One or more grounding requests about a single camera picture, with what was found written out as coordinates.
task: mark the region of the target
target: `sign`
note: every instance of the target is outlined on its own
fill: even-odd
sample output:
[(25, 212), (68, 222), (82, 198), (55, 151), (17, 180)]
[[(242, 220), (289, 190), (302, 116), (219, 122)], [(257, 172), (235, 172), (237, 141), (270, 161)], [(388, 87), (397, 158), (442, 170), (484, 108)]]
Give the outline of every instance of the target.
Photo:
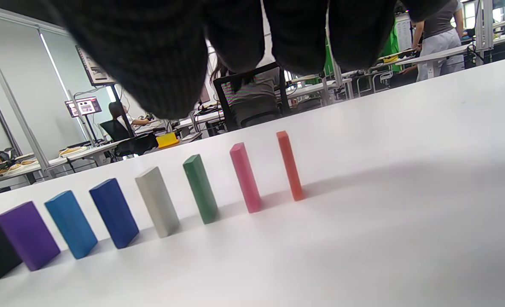
[(80, 46), (76, 46), (80, 60), (84, 65), (85, 73), (92, 86), (114, 84), (116, 81), (97, 64)]

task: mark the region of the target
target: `long hair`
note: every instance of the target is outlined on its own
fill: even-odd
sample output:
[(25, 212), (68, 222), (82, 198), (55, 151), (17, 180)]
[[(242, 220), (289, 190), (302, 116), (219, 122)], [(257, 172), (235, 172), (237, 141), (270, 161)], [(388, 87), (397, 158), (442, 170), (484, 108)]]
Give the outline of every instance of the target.
[[(213, 70), (213, 73), (211, 74), (211, 78), (210, 78), (211, 83), (213, 83), (213, 80), (215, 80), (216, 78), (222, 78), (225, 76), (235, 75), (235, 74), (236, 74), (235, 72), (229, 70), (229, 68), (227, 68), (226, 65), (224, 65), (220, 56), (217, 55), (217, 66), (215, 67), (215, 69)], [(242, 78), (235, 79), (235, 80), (231, 81), (230, 83), (231, 83), (233, 93), (237, 93), (237, 91), (239, 91), (241, 89), (241, 86), (247, 85), (247, 84), (253, 83), (253, 82), (254, 82), (254, 74), (252, 74), (250, 72), (245, 72), (245, 74), (243, 75)]]
[(108, 111), (112, 115), (112, 119), (117, 119), (120, 116), (125, 116), (122, 111), (122, 108), (118, 106), (115, 102), (111, 102), (108, 104)]

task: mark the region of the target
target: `pink domino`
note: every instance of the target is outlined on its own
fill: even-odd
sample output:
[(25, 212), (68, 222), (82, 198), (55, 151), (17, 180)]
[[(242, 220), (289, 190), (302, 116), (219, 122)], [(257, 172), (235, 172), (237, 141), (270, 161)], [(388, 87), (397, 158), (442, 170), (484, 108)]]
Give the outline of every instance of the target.
[(239, 180), (239, 186), (241, 186), (241, 192), (243, 192), (243, 197), (245, 198), (247, 210), (249, 210), (249, 213), (260, 211), (262, 200), (260, 200), (258, 187), (256, 187), (253, 169), (251, 169), (245, 144), (242, 142), (235, 144), (229, 151), (229, 155), (232, 157), (233, 167)]

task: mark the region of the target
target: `gray shirt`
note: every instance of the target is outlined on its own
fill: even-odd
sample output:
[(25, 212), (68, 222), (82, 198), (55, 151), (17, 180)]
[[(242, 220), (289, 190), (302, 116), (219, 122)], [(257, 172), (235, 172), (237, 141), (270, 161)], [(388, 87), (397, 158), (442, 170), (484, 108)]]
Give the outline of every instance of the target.
[(460, 6), (459, 4), (461, 3), (458, 0), (450, 0), (436, 14), (425, 19), (424, 39), (453, 29), (450, 21), (453, 14), (462, 8), (462, 5)]
[(254, 77), (253, 82), (243, 84), (241, 89), (234, 93), (231, 83), (224, 83), (222, 88), (228, 105), (243, 103), (245, 101), (273, 101), (276, 103), (274, 87), (279, 84), (279, 68), (262, 72)]

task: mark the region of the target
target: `woman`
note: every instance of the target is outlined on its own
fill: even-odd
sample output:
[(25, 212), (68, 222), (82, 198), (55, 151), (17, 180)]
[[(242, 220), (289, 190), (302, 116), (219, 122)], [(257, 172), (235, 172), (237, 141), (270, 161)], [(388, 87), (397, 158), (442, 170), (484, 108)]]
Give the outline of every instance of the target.
[[(234, 75), (220, 60), (211, 74), (211, 83), (216, 78)], [(241, 128), (250, 127), (281, 117), (277, 108), (275, 85), (279, 84), (279, 68), (258, 75), (245, 73), (243, 78), (222, 85), (235, 122)]]
[[(455, 29), (451, 25), (452, 17), (455, 18)], [(463, 4), (458, 0), (450, 0), (436, 14), (416, 24), (412, 48), (419, 48), (421, 35), (423, 35), (424, 40), (420, 56), (459, 47), (461, 46), (461, 37), (463, 37), (463, 28)], [(463, 55), (451, 56), (447, 60), (434, 61), (432, 66), (434, 76), (465, 69)], [(427, 63), (419, 64), (418, 69), (418, 81), (428, 79)]]
[[(124, 114), (128, 118), (128, 122), (130, 125), (144, 126), (144, 125), (148, 124), (148, 119), (136, 120), (128, 114), (127, 107), (125, 107), (124, 105), (122, 105), (122, 107), (124, 108)], [(117, 119), (122, 124), (122, 126), (125, 127), (124, 118), (122, 117), (122, 115), (123, 115), (122, 109), (120, 109), (120, 107), (118, 107), (118, 105), (115, 102), (111, 102), (108, 104), (108, 110), (110, 111), (110, 114), (112, 115), (112, 119), (114, 119), (114, 120)]]

